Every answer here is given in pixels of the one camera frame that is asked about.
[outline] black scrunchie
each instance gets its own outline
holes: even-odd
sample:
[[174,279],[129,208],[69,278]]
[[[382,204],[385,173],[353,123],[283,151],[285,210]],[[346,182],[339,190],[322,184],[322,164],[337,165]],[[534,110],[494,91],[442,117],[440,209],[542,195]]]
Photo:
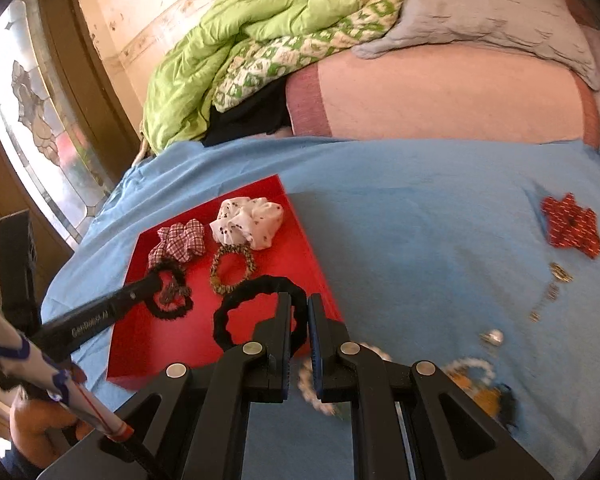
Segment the black scrunchie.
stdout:
[[[170,258],[165,258],[161,260],[158,264],[153,266],[149,272],[154,272],[158,274],[163,270],[168,270],[173,276],[173,281],[175,281],[180,288],[184,288],[187,286],[187,280],[184,274],[184,271],[178,264],[176,260],[172,260]],[[179,306],[178,308],[174,308],[173,310],[163,310],[159,306],[155,304],[154,297],[151,296],[144,300],[144,304],[146,305],[149,312],[152,316],[157,317],[158,319],[178,319],[179,317],[183,317],[189,310],[193,308],[193,301],[190,296],[186,294],[184,297],[184,305]]]
[[218,346],[227,351],[235,345],[231,334],[226,329],[229,322],[229,311],[238,308],[243,301],[252,300],[258,294],[273,294],[287,292],[291,296],[291,305],[294,307],[294,319],[296,328],[291,333],[290,351],[295,354],[306,341],[306,330],[308,325],[308,309],[306,306],[306,294],[288,278],[279,276],[259,276],[253,280],[247,280],[238,285],[233,292],[227,294],[220,304],[220,308],[214,313],[214,340]]

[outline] blue bedsheet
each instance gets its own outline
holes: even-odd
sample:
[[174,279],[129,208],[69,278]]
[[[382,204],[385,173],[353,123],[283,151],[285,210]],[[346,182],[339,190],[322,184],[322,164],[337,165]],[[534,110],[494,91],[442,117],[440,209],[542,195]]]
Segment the blue bedsheet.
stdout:
[[[519,442],[557,479],[582,473],[600,447],[600,257],[550,247],[539,212],[543,196],[571,191],[600,227],[600,153],[580,142],[180,142],[129,170],[52,283],[44,319],[119,287],[140,232],[273,173],[352,338],[405,364],[491,360],[520,401]],[[552,261],[574,281],[532,323]],[[496,360],[478,339],[493,327],[506,337]],[[130,393],[105,380],[109,339],[74,359],[116,408]],[[315,412],[294,383],[284,405],[253,407],[244,478],[352,478],[349,423]]]

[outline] red line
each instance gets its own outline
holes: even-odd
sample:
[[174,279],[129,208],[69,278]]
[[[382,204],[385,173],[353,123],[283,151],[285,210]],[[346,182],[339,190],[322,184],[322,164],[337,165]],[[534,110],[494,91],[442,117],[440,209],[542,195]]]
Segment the red line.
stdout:
[[84,400],[86,400],[89,405],[91,406],[91,409],[96,412],[96,415],[98,416],[98,418],[100,419],[100,422],[102,423],[102,425],[105,427],[105,429],[108,431],[107,434],[114,434],[113,430],[109,427],[109,425],[105,422],[104,418],[102,418],[102,415],[100,415],[100,412],[96,409],[96,407],[93,405],[93,403],[89,400],[89,397],[87,397],[84,394],[84,391],[82,390],[82,388],[76,384],[76,386],[78,387],[78,391],[80,392],[80,394],[84,397]]

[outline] patterned blanket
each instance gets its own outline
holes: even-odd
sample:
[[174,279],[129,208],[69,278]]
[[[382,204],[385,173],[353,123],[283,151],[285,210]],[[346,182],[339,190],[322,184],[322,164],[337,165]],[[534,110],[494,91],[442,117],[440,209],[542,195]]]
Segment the patterned blanket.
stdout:
[[264,85],[384,34],[403,0],[216,0],[150,79],[142,132],[156,153],[197,140]]

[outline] wall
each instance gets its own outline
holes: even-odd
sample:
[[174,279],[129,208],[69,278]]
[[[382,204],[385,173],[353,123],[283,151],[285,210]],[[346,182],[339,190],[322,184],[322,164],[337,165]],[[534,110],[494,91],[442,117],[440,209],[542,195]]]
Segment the wall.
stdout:
[[151,72],[214,0],[79,1],[116,94],[138,128]]

